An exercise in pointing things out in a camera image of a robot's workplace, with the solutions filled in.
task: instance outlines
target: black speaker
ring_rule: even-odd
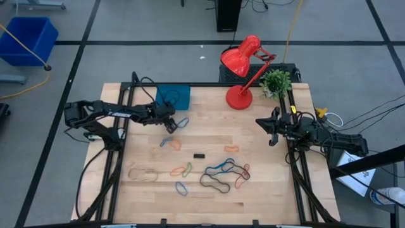
[[[242,0],[215,0],[217,32],[235,32]]]

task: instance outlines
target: white paper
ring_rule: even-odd
[[[361,159],[360,157],[356,155],[351,155],[348,152],[342,153],[342,157],[340,157],[340,160],[337,164],[337,166],[344,165],[346,163],[354,162],[356,160]],[[367,186],[370,185],[370,182],[374,176],[375,168],[372,170],[352,174],[353,177],[357,178],[359,181],[363,182]],[[344,177],[339,177],[337,179],[341,183],[345,184],[347,187],[350,187],[353,191],[357,192],[359,195],[364,197],[367,193],[367,187],[364,187],[362,184],[360,184],[358,181],[353,179],[350,176],[344,176]]]

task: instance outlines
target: lamp base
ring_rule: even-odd
[[[251,105],[253,100],[252,92],[247,89],[243,94],[239,94],[242,89],[243,86],[234,85],[228,90],[227,103],[231,108],[243,110]]]

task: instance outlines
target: blue plastic bin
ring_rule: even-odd
[[[58,37],[58,31],[46,17],[14,17],[7,30],[45,62]],[[13,66],[43,65],[6,32],[0,38],[0,57]]]

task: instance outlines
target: lamp shade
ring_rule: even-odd
[[[249,35],[237,48],[229,49],[221,55],[221,62],[239,77],[246,77],[249,58],[260,48],[260,40],[255,35]]]

